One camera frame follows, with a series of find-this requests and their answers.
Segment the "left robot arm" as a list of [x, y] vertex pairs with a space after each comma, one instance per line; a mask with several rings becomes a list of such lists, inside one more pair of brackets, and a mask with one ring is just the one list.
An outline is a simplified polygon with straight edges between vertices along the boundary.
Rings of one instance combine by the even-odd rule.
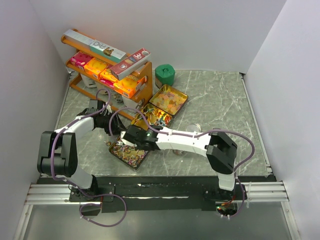
[[67, 182], [78, 188], [87, 201], [94, 201], [99, 195], [98, 181], [79, 166], [77, 140], [97, 128], [107, 135], [126, 130], [120, 117], [113, 114], [107, 102], [91, 99], [72, 122], [55, 131], [44, 131], [39, 143], [38, 172]]

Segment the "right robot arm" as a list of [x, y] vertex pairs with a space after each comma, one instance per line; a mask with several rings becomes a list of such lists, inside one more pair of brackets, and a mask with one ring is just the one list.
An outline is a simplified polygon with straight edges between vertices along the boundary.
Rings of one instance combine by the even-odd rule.
[[224, 132], [188, 132], [154, 125], [143, 129], [130, 125], [122, 131], [120, 140], [137, 150], [178, 150], [206, 157], [218, 176], [218, 193], [223, 199], [236, 194], [235, 159], [237, 144]]

